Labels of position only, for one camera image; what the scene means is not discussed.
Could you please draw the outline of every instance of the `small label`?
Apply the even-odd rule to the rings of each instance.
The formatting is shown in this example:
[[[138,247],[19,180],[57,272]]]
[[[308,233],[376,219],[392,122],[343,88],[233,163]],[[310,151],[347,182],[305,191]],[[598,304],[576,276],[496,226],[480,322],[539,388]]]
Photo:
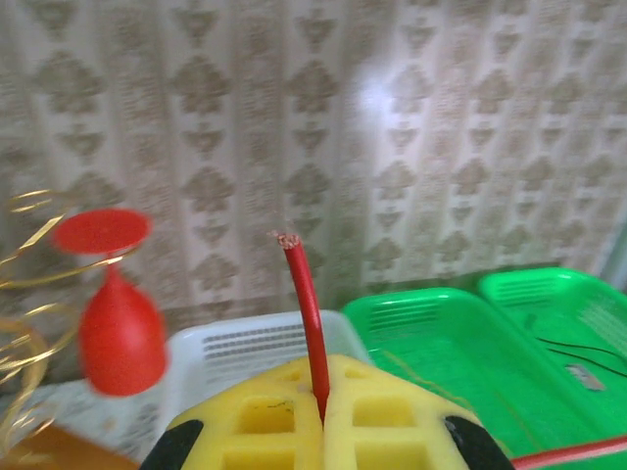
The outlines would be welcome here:
[[[594,392],[602,392],[605,390],[605,385],[595,377],[588,368],[582,364],[569,364],[566,369],[588,390]]]

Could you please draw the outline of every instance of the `patterned wallpaper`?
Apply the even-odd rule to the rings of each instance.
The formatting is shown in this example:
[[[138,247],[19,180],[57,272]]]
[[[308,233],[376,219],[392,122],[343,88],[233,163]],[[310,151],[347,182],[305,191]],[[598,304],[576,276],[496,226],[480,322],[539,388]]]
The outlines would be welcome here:
[[[150,214],[124,270],[173,329],[293,308],[276,228],[326,307],[595,273],[627,211],[626,52],[620,0],[0,0],[0,197]]]

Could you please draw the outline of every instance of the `red wire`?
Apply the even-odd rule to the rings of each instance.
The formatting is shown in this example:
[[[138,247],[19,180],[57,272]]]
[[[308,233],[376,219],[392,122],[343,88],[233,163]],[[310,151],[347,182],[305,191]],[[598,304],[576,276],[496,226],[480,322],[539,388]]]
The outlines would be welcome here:
[[[512,463],[517,470],[543,468],[551,465],[602,457],[627,450],[627,436],[583,444],[581,446],[557,448],[534,455],[515,458]]]
[[[324,423],[326,401],[329,397],[329,371],[326,363],[324,337],[322,335],[322,321],[305,249],[300,238],[295,238],[294,240],[297,242],[294,246],[282,246],[287,263],[290,266],[298,303],[303,315],[305,337],[310,355],[310,369],[312,370],[313,394],[317,400],[320,419]]]

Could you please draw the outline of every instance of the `green plastic tray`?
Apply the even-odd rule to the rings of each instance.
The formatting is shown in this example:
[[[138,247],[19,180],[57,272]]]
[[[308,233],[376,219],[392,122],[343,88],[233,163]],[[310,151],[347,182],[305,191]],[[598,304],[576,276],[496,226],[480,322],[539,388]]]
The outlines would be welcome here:
[[[547,352],[569,387],[579,392],[579,406],[593,409],[610,434],[627,434],[625,296],[596,277],[557,267],[492,274],[481,280],[479,290],[530,342]],[[573,366],[583,367],[593,381],[577,377]],[[627,455],[620,468],[627,468]]]
[[[603,420],[581,406],[581,391],[550,364],[548,353],[476,296],[424,289],[362,298],[343,311],[378,367],[468,402],[510,456],[607,435]],[[610,468],[589,464],[561,468]]]

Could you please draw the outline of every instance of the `yellow foam block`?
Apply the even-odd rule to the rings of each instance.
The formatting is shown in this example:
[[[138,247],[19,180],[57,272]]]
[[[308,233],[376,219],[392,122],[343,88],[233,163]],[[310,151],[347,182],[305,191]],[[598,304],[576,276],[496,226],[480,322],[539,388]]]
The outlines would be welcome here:
[[[328,364],[331,393],[324,429],[304,357],[178,416],[169,430],[190,421],[202,430],[176,468],[467,469],[444,418],[455,415],[479,424],[470,412],[357,360],[332,355]],[[164,449],[163,455],[173,452],[173,447],[169,452]]]

